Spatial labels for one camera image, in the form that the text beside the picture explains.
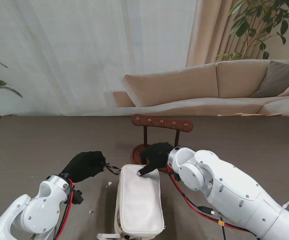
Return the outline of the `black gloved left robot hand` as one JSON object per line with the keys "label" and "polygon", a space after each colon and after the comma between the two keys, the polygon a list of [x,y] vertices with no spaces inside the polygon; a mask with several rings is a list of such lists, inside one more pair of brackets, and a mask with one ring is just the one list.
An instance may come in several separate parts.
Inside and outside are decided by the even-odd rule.
{"label": "black gloved left robot hand", "polygon": [[60,176],[79,183],[103,172],[106,167],[106,158],[101,151],[80,152],[60,172]]}

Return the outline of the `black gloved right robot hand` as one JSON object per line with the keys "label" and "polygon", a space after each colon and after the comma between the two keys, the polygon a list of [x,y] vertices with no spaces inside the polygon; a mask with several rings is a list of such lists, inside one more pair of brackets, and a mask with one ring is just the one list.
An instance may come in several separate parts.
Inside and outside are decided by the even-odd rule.
{"label": "black gloved right robot hand", "polygon": [[137,175],[142,177],[156,169],[165,168],[173,149],[174,147],[168,142],[159,142],[148,146],[140,154],[140,161],[144,167],[137,172]]}

